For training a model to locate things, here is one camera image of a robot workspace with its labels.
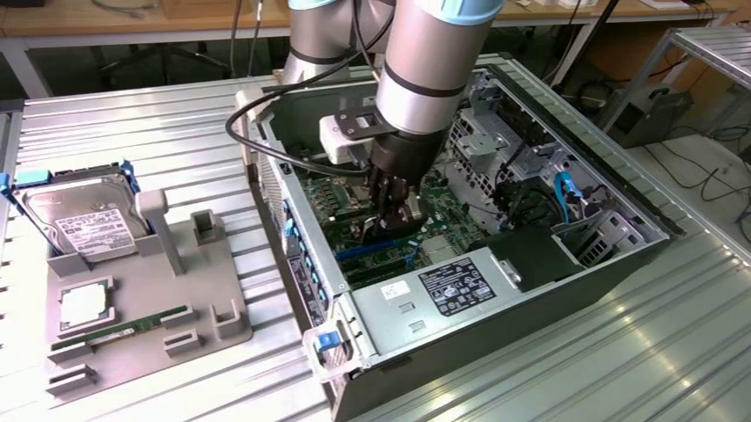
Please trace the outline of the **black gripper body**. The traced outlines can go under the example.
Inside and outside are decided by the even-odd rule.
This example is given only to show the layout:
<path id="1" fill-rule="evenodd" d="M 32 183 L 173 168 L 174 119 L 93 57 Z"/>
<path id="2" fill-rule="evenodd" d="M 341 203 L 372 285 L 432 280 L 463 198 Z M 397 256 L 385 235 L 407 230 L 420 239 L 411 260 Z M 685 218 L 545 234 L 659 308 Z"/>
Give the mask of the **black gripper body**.
<path id="1" fill-rule="evenodd" d="M 445 130 L 428 135 L 403 131 L 379 135 L 371 148 L 368 176 L 373 180 L 395 177 L 416 186 L 433 165 L 445 136 Z"/>

